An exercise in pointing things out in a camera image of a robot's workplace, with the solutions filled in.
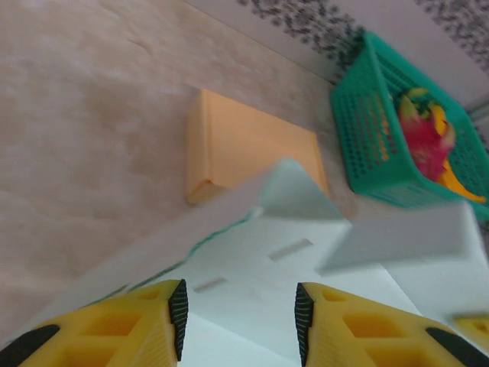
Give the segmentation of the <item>orange paper box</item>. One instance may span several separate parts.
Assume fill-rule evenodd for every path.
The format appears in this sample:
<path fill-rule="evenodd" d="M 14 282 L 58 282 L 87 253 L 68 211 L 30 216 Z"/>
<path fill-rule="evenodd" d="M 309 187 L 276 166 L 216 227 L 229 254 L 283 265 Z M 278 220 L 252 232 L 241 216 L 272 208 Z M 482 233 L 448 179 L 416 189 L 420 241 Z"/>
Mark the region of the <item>orange paper box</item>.
<path fill-rule="evenodd" d="M 329 191 L 316 133 L 211 90 L 198 92 L 186 123 L 188 203 L 204 203 L 284 158 Z"/>

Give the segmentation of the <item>pink dragon fruit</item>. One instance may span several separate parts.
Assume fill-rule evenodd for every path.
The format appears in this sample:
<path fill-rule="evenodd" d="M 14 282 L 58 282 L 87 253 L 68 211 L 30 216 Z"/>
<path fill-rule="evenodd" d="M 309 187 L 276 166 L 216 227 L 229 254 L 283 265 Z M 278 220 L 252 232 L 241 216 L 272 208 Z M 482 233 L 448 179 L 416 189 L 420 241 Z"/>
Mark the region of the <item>pink dragon fruit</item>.
<path fill-rule="evenodd" d="M 439 182 L 456 140 L 444 109 L 429 98 L 428 89 L 415 87 L 400 95 L 397 117 L 416 168 L 427 179 Z"/>

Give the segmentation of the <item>light blue paper box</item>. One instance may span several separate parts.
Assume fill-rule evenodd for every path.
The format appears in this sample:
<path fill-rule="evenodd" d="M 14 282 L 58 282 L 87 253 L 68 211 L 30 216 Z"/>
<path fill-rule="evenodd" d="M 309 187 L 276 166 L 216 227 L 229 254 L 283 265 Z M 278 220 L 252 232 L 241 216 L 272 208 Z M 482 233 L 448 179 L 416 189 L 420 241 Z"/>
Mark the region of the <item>light blue paper box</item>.
<path fill-rule="evenodd" d="M 445 324 L 489 311 L 489 261 L 467 203 L 351 222 L 285 160 L 104 261 L 29 326 L 176 278 L 190 306 L 182 367 L 299 367 L 293 302 L 302 281 Z"/>

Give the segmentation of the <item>yellow banana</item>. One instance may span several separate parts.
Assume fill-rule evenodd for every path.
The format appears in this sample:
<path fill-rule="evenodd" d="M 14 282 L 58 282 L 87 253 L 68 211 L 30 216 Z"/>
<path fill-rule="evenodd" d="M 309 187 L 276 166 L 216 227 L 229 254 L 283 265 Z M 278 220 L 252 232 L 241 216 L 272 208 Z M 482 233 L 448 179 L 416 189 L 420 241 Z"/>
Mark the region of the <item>yellow banana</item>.
<path fill-rule="evenodd" d="M 432 107 L 432 114 L 434 118 L 434 125 L 437 133 L 439 135 L 444 135 L 447 130 L 447 121 L 445 117 L 445 112 L 443 108 L 439 105 L 434 105 Z M 487 199 L 485 196 L 476 195 L 469 190 L 467 190 L 463 184 L 458 180 L 455 176 L 455 173 L 449 163 L 448 158 L 443 161 L 444 172 L 438 179 L 438 183 L 448 188 L 454 193 L 457 193 L 460 196 L 463 196 L 466 199 L 469 199 L 476 203 L 486 203 Z"/>

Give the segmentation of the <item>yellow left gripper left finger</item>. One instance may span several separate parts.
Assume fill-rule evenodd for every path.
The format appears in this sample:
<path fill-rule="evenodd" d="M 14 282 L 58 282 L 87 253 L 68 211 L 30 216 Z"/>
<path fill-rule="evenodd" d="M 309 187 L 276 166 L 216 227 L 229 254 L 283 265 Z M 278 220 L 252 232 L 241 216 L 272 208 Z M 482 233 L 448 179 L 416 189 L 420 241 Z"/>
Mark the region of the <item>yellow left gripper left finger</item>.
<path fill-rule="evenodd" d="M 177 367 L 187 320 L 186 281 L 162 281 L 44 321 L 0 367 Z"/>

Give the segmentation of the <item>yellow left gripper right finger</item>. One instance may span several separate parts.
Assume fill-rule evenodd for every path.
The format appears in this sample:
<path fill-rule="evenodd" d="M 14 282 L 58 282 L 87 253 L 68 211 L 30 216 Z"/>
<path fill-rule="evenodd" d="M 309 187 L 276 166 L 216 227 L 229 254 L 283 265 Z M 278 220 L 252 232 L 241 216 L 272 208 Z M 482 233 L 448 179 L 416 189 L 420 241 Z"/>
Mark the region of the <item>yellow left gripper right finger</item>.
<path fill-rule="evenodd" d="M 489 367 L 449 327 L 319 283 L 296 286 L 302 367 Z"/>

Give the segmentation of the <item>green plastic basket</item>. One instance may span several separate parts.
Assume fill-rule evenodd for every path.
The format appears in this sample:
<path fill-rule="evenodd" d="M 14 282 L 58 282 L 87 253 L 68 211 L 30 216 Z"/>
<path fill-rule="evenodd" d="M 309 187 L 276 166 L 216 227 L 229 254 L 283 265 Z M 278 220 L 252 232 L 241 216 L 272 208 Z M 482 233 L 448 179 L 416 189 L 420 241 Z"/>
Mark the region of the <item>green plastic basket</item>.
<path fill-rule="evenodd" d="M 425 87 L 456 130 L 449 163 L 457 178 L 486 203 L 473 203 L 489 221 L 489 154 L 465 110 L 443 89 L 374 33 L 330 94 L 348 185 L 359 195 L 402 208 L 460 200 L 415 167 L 397 118 L 401 93 Z"/>

